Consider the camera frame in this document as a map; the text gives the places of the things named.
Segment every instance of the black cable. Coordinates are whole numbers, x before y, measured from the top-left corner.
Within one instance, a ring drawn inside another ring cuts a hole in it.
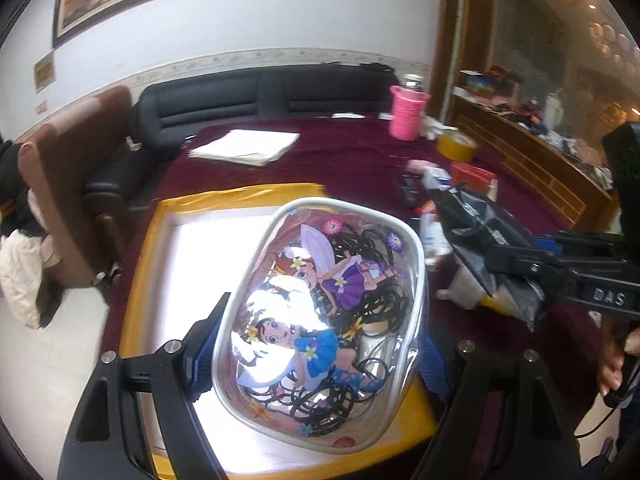
[[[611,415],[613,415],[613,412],[616,411],[616,408],[612,408],[611,411],[609,413],[607,413],[607,416],[605,416],[605,418],[603,418],[600,423],[593,428],[591,431],[588,431],[587,433],[583,433],[581,435],[574,435],[575,438],[585,438],[586,436],[589,436],[590,434],[595,433],[596,431],[598,431],[600,429],[600,427],[607,421],[609,420],[609,417]]]
[[[636,380],[636,377],[638,376],[638,373],[640,372],[640,367],[638,367],[638,369],[636,369],[636,371],[634,372],[634,374],[632,375],[632,377],[629,379],[629,384],[633,383],[633,381]],[[620,403],[622,403],[624,400],[627,400],[630,396],[632,396],[633,394],[635,394],[636,390],[638,389],[638,386],[634,386],[633,388],[631,388],[625,395],[624,399],[622,399],[620,401]],[[616,411],[617,408],[612,408],[611,411],[609,413],[607,413],[607,415],[605,416],[605,418],[603,418],[600,423],[593,428],[591,431],[588,431],[587,433],[583,433],[580,435],[574,435],[575,438],[585,438],[586,436],[589,436],[590,434],[595,433],[596,431],[598,431],[602,425],[607,422],[609,420],[609,417],[611,415],[613,415],[613,412]]]

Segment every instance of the metal screw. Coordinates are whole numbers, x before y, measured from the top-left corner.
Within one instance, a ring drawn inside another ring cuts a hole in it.
[[[463,339],[458,343],[458,350],[465,354],[471,354],[476,349],[476,344],[469,339]]]
[[[538,359],[540,359],[540,355],[535,350],[525,350],[524,358],[530,363],[535,363]]]
[[[116,357],[118,357],[118,354],[116,354],[116,352],[114,352],[113,350],[109,350],[102,354],[102,357],[100,357],[100,361],[108,365],[109,363],[113,363],[116,360]]]
[[[164,351],[168,354],[175,354],[180,348],[182,348],[182,342],[177,339],[171,339],[164,343]]]

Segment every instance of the small box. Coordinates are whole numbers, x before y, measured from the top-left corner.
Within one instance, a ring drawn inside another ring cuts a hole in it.
[[[451,176],[442,168],[426,168],[422,183],[427,189],[439,189],[444,191],[451,187]]]
[[[463,162],[453,162],[451,165],[452,185],[463,184],[480,194],[489,196],[492,200],[497,197],[498,178],[494,173]]]

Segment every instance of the table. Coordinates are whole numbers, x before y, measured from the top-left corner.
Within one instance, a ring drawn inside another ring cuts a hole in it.
[[[432,143],[393,139],[388,134],[388,123],[373,118],[212,126],[202,130],[191,147],[217,139],[231,128],[294,131],[300,133],[300,139],[290,152],[264,168],[191,159],[182,153],[162,181],[158,200],[257,184],[315,182],[323,185],[329,196],[408,220],[412,214],[403,205],[399,186],[399,175],[406,162],[411,158],[426,158],[445,168],[449,165]],[[473,163],[498,175],[498,204],[512,212],[533,234],[550,234],[567,227],[538,195],[500,164],[491,149],[481,146]],[[148,214],[140,234],[130,246],[124,274],[110,295],[110,313],[102,341],[104,350],[118,347],[129,289],[152,214],[152,211]],[[433,292],[447,285],[447,270],[438,272],[434,280],[430,322],[443,323],[456,336],[470,338],[492,351],[537,350],[558,385],[571,423],[577,425],[596,395],[600,335],[587,313],[559,305],[546,314],[539,329],[532,334],[513,318],[485,310],[467,312],[448,302],[436,301]]]

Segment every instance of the cartoon fairy sticker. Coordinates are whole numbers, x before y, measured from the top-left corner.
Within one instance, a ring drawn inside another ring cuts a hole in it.
[[[336,225],[335,220],[330,223],[334,230]],[[329,301],[331,309],[326,313],[328,316],[336,313],[338,304],[343,310],[353,310],[360,304],[366,290],[376,290],[378,284],[387,278],[404,275],[401,269],[365,261],[361,255],[352,256],[348,251],[336,264],[331,242],[320,231],[305,224],[300,226],[300,242],[301,248],[284,249],[276,261],[275,270],[303,280],[317,302]]]
[[[272,318],[261,319],[256,324],[258,338],[266,344],[293,348],[298,380],[294,388],[304,386],[313,390],[333,371],[332,380],[351,387],[354,392],[375,392],[384,381],[372,379],[354,368],[356,351],[340,348],[338,338],[331,329],[322,330],[313,336],[299,336],[300,330]]]

